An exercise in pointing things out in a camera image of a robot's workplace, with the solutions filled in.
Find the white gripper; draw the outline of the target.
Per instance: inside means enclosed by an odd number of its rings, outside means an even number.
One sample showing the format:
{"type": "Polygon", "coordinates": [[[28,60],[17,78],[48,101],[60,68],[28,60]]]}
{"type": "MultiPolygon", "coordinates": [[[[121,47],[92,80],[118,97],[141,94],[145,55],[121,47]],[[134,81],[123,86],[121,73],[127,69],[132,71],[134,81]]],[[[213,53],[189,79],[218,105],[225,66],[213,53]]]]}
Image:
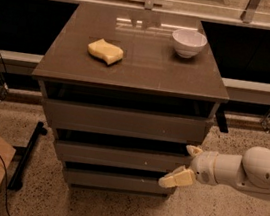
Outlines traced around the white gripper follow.
{"type": "Polygon", "coordinates": [[[191,169],[186,166],[176,168],[159,179],[160,187],[167,189],[177,186],[190,186],[195,182],[195,178],[201,184],[215,184],[214,165],[218,152],[203,152],[201,148],[192,145],[187,145],[186,148],[189,155],[194,157],[190,164],[191,169]]]}

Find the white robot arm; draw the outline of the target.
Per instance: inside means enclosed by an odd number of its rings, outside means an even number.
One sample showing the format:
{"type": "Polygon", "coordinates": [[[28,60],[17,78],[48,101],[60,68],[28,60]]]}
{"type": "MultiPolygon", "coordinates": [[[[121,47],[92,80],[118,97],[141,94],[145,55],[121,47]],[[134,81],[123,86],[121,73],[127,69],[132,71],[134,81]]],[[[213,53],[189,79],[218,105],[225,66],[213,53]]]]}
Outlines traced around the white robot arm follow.
{"type": "Polygon", "coordinates": [[[243,155],[203,151],[187,146],[191,163],[180,166],[159,179],[163,188],[190,186],[196,181],[207,185],[227,185],[240,193],[270,200],[270,149],[252,147],[243,155]]]}

